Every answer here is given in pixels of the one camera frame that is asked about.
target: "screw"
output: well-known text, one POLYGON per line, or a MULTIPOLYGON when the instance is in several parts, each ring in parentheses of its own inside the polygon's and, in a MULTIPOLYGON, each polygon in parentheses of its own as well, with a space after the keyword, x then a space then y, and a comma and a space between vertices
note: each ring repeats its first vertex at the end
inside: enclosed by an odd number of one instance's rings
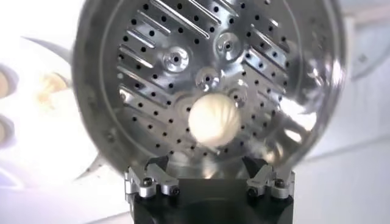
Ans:
POLYGON ((249 188, 247 193, 248 193, 248 196, 250 196, 252 198, 257 197, 257 189, 254 187, 249 188))
POLYGON ((144 180, 143 180, 143 184, 144 184, 146 187, 151 186, 152 183, 153 183, 153 180, 152 180, 150 177, 144 178, 144 180))
POLYGON ((276 179, 275 180, 275 187, 285 187, 285 182, 282 179, 276 179))
POLYGON ((180 194, 180 189, 178 187, 172 187, 170 190, 171 195, 179 195, 180 194))

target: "perforated metal plate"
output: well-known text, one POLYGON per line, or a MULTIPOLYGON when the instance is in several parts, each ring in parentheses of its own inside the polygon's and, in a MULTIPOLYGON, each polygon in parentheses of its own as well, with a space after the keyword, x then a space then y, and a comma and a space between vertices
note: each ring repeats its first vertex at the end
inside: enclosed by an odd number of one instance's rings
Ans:
POLYGON ((330 1, 88 1, 74 57, 82 115, 118 170, 167 154, 180 177, 242 177, 244 155, 293 164, 344 80, 338 21, 330 1), (188 128, 207 93, 229 96, 242 118, 217 150, 188 128))

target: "white object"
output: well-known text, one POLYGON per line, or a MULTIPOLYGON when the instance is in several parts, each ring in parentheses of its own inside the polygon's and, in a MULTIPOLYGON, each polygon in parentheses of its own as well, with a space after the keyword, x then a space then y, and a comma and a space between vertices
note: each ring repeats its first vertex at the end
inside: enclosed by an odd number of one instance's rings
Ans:
POLYGON ((0 49, 1 64, 18 75, 18 88, 0 100, 1 116, 15 126, 12 144, 1 146, 0 170, 21 183, 21 190, 74 181, 98 152, 85 131, 73 92, 61 91, 63 80, 51 75, 70 76, 70 65, 23 38, 4 37, 0 49), (45 74, 50 78, 42 79, 45 74), (42 110, 39 93, 44 93, 41 99, 50 110, 42 110))
POLYGON ((194 103, 188 123, 198 143, 215 148, 236 136, 240 115, 234 101, 227 96, 208 94, 194 103))

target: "white ball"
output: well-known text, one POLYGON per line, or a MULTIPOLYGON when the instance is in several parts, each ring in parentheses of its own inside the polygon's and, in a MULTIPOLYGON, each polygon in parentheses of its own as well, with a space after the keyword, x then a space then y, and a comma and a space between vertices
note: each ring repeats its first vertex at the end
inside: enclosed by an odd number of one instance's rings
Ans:
POLYGON ((215 148, 233 140, 240 126, 240 115, 234 101, 227 96, 207 94, 192 106, 188 124, 198 143, 215 148))

